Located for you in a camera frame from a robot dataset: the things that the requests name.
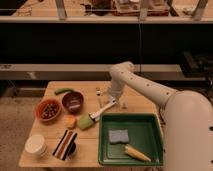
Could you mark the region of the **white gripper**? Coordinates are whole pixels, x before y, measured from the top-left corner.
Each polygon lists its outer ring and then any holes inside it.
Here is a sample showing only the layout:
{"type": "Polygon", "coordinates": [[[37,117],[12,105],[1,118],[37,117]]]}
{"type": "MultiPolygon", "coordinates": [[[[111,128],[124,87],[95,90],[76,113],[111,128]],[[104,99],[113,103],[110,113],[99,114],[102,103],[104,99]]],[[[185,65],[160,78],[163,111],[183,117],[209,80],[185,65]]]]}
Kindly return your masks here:
{"type": "MultiPolygon", "coordinates": [[[[119,99],[124,92],[124,86],[119,84],[111,84],[107,91],[101,92],[101,104],[102,106],[107,105],[110,102],[110,96],[113,98],[119,99]]],[[[121,109],[127,109],[128,103],[126,98],[121,98],[119,100],[120,108],[121,109]]]]}

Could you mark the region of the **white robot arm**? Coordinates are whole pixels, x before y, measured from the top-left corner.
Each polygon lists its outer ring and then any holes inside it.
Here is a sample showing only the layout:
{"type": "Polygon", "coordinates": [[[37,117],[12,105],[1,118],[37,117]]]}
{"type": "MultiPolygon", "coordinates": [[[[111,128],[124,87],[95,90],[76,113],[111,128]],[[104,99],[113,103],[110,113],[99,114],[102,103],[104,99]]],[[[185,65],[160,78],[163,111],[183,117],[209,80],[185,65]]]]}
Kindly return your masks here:
{"type": "Polygon", "coordinates": [[[202,94],[134,74],[130,61],[114,64],[108,93],[119,99],[127,85],[163,109],[164,171],[213,171],[213,105],[202,94]]]}

